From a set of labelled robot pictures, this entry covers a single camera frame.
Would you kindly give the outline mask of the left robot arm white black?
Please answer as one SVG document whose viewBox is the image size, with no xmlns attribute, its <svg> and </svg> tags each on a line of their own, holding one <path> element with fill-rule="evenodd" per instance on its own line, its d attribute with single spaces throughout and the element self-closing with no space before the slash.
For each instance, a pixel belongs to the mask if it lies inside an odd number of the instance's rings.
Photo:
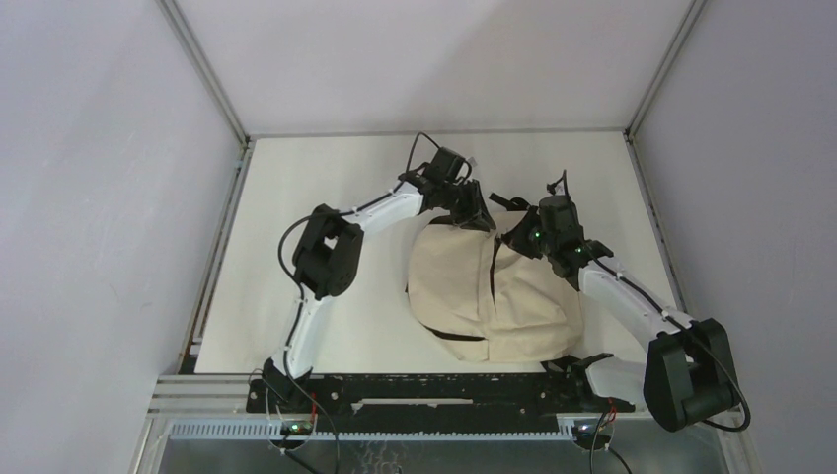
<svg viewBox="0 0 837 474">
<path fill-rule="evenodd" d="M 317 314 L 353 284 L 365 238 L 435 209 L 447 211 L 457 226 L 495 229 L 473 170 L 473 160 L 437 147 L 430 162 L 406 170 L 382 195 L 345 209 L 321 204 L 284 231 L 280 246 L 296 228 L 302 233 L 290 260 L 279 262 L 298 295 L 284 340 L 263 367 L 273 403 L 286 412 L 306 404 L 309 387 L 305 380 L 312 373 L 315 343 L 322 329 Z"/>
</svg>

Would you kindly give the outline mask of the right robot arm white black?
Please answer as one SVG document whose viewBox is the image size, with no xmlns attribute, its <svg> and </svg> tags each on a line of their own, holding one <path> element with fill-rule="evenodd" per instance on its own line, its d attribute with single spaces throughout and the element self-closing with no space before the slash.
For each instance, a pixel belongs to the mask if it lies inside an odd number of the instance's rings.
<svg viewBox="0 0 837 474">
<path fill-rule="evenodd" d="M 579 409 L 594 411 L 615 399 L 649 411 L 672 433 L 695 424 L 748 429 L 752 414 L 724 326 L 663 305 L 610 248 L 585 237 L 570 196 L 529 206 L 502 240 L 524 257 L 546 260 L 557 277 L 609 311 L 646 354 L 642 363 L 602 353 L 565 367 Z"/>
</svg>

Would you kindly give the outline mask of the beige canvas backpack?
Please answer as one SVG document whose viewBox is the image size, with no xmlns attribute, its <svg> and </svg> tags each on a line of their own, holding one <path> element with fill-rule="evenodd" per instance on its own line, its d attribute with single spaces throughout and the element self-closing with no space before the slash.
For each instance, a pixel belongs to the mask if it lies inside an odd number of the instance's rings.
<svg viewBox="0 0 837 474">
<path fill-rule="evenodd" d="M 493 230 L 430 220 L 409 259 L 406 294 L 416 320 L 448 351 L 468 362 L 544 362 L 581 342 L 580 295 L 545 260 L 504 242 L 530 204 L 502 199 Z"/>
</svg>

